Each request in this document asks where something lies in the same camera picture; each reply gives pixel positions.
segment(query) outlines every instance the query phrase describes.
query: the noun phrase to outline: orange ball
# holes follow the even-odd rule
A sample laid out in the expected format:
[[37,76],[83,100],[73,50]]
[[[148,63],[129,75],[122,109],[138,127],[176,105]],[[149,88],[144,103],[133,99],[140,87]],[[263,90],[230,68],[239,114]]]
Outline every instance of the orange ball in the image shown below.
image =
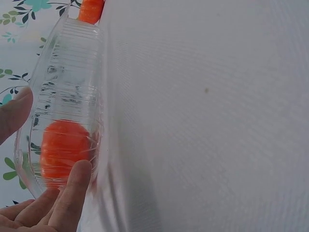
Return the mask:
[[89,160],[89,132],[79,123],[56,120],[43,133],[41,173],[45,178],[68,178],[79,160]]
[[83,0],[78,19],[80,21],[96,24],[102,14],[104,0]]

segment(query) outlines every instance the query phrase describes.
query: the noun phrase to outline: green leaf pattern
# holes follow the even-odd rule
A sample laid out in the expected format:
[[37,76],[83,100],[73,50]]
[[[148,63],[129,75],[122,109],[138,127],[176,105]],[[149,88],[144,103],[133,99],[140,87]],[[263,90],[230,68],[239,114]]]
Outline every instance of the green leaf pattern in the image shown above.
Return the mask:
[[[17,177],[17,172],[15,170],[15,164],[13,163],[13,161],[8,158],[8,157],[5,157],[4,158],[4,162],[6,163],[6,165],[8,165],[11,169],[13,169],[14,171],[11,171],[11,172],[7,172],[7,173],[4,173],[3,174],[3,179],[4,180],[12,180],[14,179],[15,177]],[[19,185],[22,189],[26,189],[27,187],[25,186],[25,184],[21,181],[21,179],[19,178]]]
[[[14,7],[14,10],[9,11],[8,13],[2,14],[0,18],[0,24],[8,25],[9,23],[15,23],[17,17],[21,17],[21,22],[16,25],[19,27],[24,27],[28,21],[36,20],[36,13],[41,10],[46,10],[52,7],[52,5],[57,6],[56,10],[59,10],[59,16],[61,16],[67,5],[66,2],[50,2],[50,0],[17,0],[19,3]],[[78,0],[70,0],[71,6],[80,8],[81,2]]]

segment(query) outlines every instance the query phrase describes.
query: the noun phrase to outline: hand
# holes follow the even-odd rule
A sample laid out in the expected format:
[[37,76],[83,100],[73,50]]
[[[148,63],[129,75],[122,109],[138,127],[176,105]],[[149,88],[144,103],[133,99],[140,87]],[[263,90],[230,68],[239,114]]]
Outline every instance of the hand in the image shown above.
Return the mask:
[[[26,87],[0,107],[0,145],[25,123],[32,102],[32,92]],[[90,176],[91,163],[81,160],[61,192],[49,188],[36,200],[0,209],[0,232],[75,232]]]

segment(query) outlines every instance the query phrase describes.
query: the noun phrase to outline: white mesh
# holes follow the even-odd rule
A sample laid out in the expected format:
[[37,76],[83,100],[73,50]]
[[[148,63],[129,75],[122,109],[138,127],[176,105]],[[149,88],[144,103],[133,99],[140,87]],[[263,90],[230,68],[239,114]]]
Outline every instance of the white mesh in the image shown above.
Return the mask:
[[101,171],[85,228],[308,231],[308,12],[304,0],[107,1],[113,189]]

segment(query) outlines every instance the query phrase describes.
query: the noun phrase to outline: clear plastic bottle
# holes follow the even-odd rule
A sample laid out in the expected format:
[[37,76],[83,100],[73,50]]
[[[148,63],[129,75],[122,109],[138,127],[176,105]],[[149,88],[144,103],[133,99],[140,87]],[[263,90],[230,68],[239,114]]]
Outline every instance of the clear plastic bottle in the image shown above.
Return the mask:
[[[16,170],[37,198],[46,186],[62,186],[65,177],[44,176],[42,171],[42,141],[46,135],[69,136],[71,145],[75,137],[71,127],[66,134],[47,131],[53,123],[70,122],[85,133],[89,148],[88,159],[93,164],[92,179],[97,173],[100,140],[103,134],[101,100],[103,38],[98,27],[68,17],[66,9],[51,32],[33,73],[30,87],[34,102],[24,126],[17,132],[14,160]],[[60,172],[60,163],[70,168],[78,157],[66,149],[66,141],[53,150],[58,159],[54,169]]]

